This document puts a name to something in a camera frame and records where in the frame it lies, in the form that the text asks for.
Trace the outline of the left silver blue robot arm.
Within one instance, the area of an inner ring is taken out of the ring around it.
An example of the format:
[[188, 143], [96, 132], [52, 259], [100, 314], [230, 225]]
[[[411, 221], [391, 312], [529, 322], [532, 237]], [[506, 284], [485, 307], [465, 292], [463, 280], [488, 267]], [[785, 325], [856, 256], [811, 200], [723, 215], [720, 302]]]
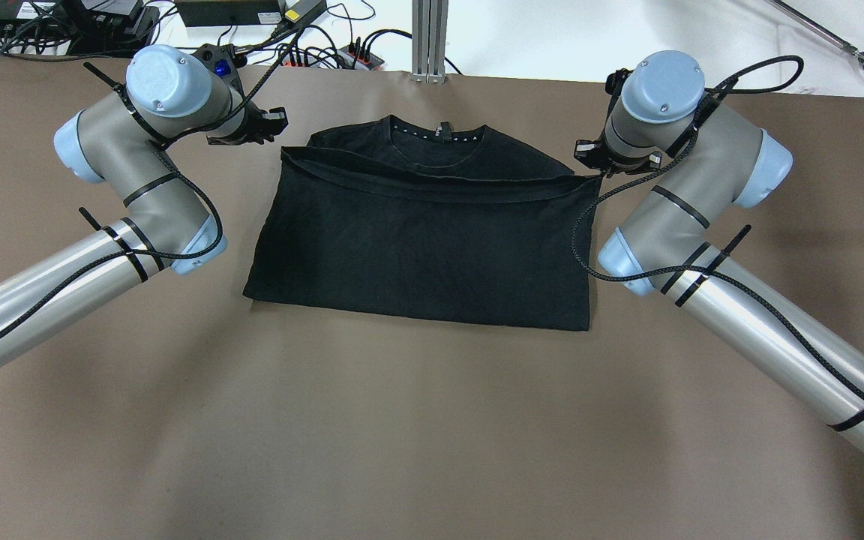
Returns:
[[168, 156], [173, 143], [198, 133], [217, 145], [271, 143], [288, 124], [283, 107], [255, 106], [236, 66], [220, 71], [203, 51], [147, 46], [109, 86], [52, 143], [127, 213], [0, 283], [0, 368], [158, 272], [185, 275], [224, 252], [215, 205]]

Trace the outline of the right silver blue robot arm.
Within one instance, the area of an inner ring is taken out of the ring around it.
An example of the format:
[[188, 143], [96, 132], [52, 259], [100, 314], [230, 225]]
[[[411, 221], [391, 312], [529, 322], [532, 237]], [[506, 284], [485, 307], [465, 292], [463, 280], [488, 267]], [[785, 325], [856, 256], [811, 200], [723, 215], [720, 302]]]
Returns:
[[669, 298], [864, 454], [864, 353], [733, 260], [747, 229], [724, 248], [707, 241], [714, 220], [761, 204], [794, 163], [724, 103], [741, 76], [782, 62], [805, 67], [782, 55], [709, 88], [695, 58], [665, 50], [611, 74], [602, 132], [577, 140], [574, 156], [602, 177], [631, 175], [627, 188], [651, 188], [591, 259], [578, 233], [618, 190], [594, 199], [574, 223], [572, 255], [594, 279]]

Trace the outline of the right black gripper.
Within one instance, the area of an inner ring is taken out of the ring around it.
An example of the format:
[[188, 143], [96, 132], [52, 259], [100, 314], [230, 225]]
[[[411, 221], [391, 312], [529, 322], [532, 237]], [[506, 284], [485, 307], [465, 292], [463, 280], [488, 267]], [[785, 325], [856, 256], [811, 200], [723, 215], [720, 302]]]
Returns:
[[603, 139], [577, 139], [574, 143], [573, 156], [584, 167], [598, 170], [606, 177], [617, 173], [640, 175], [658, 171], [662, 166], [662, 153], [652, 151], [648, 156], [624, 157], [615, 154], [607, 147]]

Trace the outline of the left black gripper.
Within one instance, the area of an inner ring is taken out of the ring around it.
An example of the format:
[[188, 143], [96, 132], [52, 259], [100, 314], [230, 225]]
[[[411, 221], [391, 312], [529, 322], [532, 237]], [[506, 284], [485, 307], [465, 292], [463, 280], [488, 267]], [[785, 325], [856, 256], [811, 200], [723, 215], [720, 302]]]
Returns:
[[245, 143], [273, 143], [287, 128], [289, 120], [285, 107], [258, 109], [250, 105], [244, 110], [242, 123], [225, 136], [207, 136], [209, 145], [243, 145]]

